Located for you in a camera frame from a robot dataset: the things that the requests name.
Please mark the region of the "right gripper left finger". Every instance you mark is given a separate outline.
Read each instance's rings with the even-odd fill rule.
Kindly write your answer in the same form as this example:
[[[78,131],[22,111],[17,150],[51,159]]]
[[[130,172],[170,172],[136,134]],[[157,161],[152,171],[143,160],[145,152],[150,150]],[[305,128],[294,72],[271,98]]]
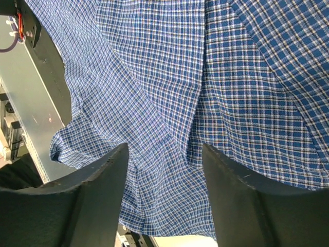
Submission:
[[[1,246],[114,246],[129,150],[38,188],[1,188]]]

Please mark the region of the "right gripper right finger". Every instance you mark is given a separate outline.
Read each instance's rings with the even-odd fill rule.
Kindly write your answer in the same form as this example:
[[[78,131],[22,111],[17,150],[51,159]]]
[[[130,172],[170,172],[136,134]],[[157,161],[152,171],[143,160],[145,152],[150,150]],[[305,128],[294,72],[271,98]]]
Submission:
[[[328,246],[328,189],[271,180],[203,145],[219,246]]]

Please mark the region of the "blue checkered long sleeve shirt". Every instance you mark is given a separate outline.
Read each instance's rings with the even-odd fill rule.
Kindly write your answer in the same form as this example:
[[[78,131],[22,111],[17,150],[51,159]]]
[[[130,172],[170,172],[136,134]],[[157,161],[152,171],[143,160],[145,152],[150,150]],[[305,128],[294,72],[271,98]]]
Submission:
[[[272,180],[328,186],[328,1],[27,5],[71,96],[50,158],[79,169],[127,143],[127,228],[215,237],[203,144]]]

